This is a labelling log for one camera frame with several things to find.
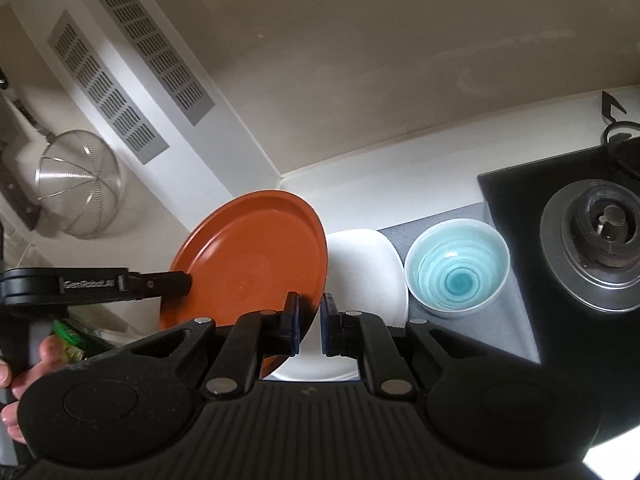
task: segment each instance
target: kitchen counter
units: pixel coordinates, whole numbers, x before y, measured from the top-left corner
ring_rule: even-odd
[[[640,121],[640,88],[611,92]],[[600,92],[533,104],[425,130],[284,175],[327,233],[383,229],[482,202],[478,174],[600,143]],[[640,472],[640,428],[594,447],[585,462],[605,480]]]
[[[393,244],[404,265],[409,248],[415,239],[429,227],[454,218],[471,218],[494,225],[486,203],[472,204],[452,209],[428,218],[380,230]],[[332,252],[329,250],[329,265]],[[539,363],[538,348],[531,331],[529,317],[522,302],[518,281],[513,271],[509,273],[502,290],[489,308],[479,309],[472,316],[443,319],[425,310],[424,306],[409,295],[408,319],[418,317],[433,321],[444,328],[477,339],[487,345]]]

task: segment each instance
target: human hand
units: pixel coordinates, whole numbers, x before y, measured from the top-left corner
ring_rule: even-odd
[[[55,335],[45,338],[40,347],[41,361],[33,368],[21,373],[14,378],[9,365],[0,359],[0,388],[11,387],[12,394],[18,400],[25,393],[27,388],[43,375],[50,374],[66,365],[65,351],[62,340]],[[7,427],[7,433],[16,442],[24,444],[24,437],[18,427],[18,402],[6,405],[0,412],[0,418]]]

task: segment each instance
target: gas stove burner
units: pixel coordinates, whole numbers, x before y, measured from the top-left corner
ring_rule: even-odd
[[[542,250],[558,282],[602,312],[640,306],[640,198],[605,180],[563,187],[540,221]]]
[[[617,184],[599,184],[572,205],[573,242],[588,261],[626,269],[640,260],[640,199]]]

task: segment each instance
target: ventilation grille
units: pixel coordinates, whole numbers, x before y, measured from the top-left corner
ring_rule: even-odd
[[[60,17],[49,45],[142,164],[169,147],[106,68],[68,12]]]
[[[127,41],[194,126],[213,108],[211,97],[169,44],[139,0],[100,0]]]

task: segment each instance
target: orange plate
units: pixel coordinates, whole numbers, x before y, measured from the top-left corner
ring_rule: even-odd
[[[294,290],[305,300],[302,338],[324,290],[324,230],[311,206],[296,195],[249,193],[209,215],[180,248],[171,270],[188,272],[193,285],[184,298],[162,301],[163,329],[199,316],[224,326],[254,310],[282,310]],[[266,358],[262,375],[285,360]]]

